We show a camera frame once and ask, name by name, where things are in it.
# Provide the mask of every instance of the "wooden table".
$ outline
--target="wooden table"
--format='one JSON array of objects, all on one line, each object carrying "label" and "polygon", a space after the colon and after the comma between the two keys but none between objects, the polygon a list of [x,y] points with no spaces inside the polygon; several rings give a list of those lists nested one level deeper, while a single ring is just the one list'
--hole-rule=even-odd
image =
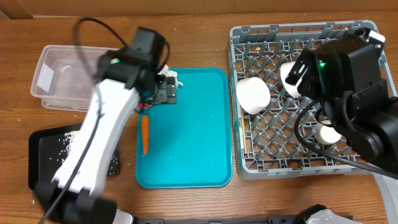
[{"label": "wooden table", "polygon": [[[390,70],[398,78],[398,12],[307,12],[223,16],[101,18],[126,41],[138,25],[158,30],[171,44],[171,67],[220,67],[233,26],[370,19],[387,38]],[[46,45],[71,45],[75,19],[0,21],[0,223],[37,223],[42,212],[27,186],[28,138],[36,130],[83,121],[84,113],[48,110],[30,95],[39,56]],[[120,47],[94,23],[83,25],[83,45]],[[387,223],[379,189],[368,176],[313,176],[245,181],[236,171],[222,188],[146,190],[135,180],[137,116],[121,136],[121,173],[106,181],[105,197],[138,217],[242,218],[296,214],[316,203],[363,223]]]}]

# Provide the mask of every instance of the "carrot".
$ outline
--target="carrot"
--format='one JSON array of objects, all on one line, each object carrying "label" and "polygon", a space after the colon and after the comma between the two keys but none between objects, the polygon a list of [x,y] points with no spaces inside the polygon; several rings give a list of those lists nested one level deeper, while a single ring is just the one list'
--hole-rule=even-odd
[{"label": "carrot", "polygon": [[144,115],[141,117],[141,138],[142,138],[142,149],[144,150],[144,155],[148,153],[149,147],[149,117]]}]

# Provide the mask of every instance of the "black tray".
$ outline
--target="black tray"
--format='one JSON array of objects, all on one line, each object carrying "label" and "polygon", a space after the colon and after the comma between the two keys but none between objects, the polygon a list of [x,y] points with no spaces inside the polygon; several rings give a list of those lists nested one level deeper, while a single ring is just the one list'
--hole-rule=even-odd
[{"label": "black tray", "polygon": [[[29,173],[28,185],[34,189],[37,182],[52,180],[57,169],[62,165],[62,159],[66,159],[68,139],[65,133],[79,131],[81,124],[68,125],[59,128],[36,131],[29,137]],[[119,143],[116,146],[108,175],[118,175],[120,172]]]}]

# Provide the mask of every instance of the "dish rack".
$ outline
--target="dish rack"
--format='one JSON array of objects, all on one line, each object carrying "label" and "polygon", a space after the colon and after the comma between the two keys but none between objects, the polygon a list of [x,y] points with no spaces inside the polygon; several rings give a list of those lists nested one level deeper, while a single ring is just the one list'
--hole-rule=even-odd
[{"label": "dish rack", "polygon": [[[361,27],[377,31],[372,21],[237,26],[231,29],[228,73],[233,99],[236,168],[240,178],[272,179],[317,174],[368,173],[315,154],[299,143],[293,126],[296,117],[311,99],[289,96],[279,76],[281,65],[294,62],[303,49],[315,49]],[[390,94],[396,96],[384,52],[379,58],[379,64],[382,76],[389,83]],[[236,98],[236,84],[249,77],[263,79],[271,92],[270,105],[257,115],[244,112]],[[299,130],[307,141],[315,141],[315,112],[319,106],[310,110],[300,123]],[[344,138],[331,146],[317,145],[320,149],[345,159],[364,162],[346,145]]]}]

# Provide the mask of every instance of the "teal cutting board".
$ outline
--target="teal cutting board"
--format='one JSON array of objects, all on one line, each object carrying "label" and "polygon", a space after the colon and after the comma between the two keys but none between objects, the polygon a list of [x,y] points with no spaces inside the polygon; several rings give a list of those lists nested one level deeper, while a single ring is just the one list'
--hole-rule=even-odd
[{"label": "teal cutting board", "polygon": [[146,156],[138,125],[136,179],[147,189],[222,187],[232,178],[227,76],[219,68],[172,70],[183,87],[177,104],[146,110]]}]

